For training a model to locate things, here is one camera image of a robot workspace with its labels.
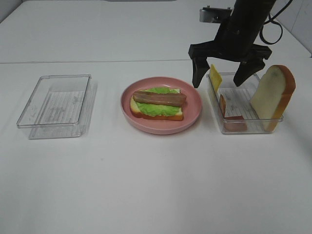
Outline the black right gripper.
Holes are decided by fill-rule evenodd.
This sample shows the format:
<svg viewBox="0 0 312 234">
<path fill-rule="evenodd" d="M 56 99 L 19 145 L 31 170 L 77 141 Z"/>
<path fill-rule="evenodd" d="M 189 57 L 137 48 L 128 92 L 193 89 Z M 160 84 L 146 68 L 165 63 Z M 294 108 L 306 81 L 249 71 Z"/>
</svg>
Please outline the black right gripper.
<svg viewBox="0 0 312 234">
<path fill-rule="evenodd" d="M 237 0 L 231 16 L 219 23 L 214 40 L 190 45 L 195 88 L 210 69 L 209 57 L 240 62 L 234 76 L 236 87 L 264 68 L 263 59 L 268 59 L 272 51 L 254 41 L 274 4 L 274 0 Z"/>
</svg>

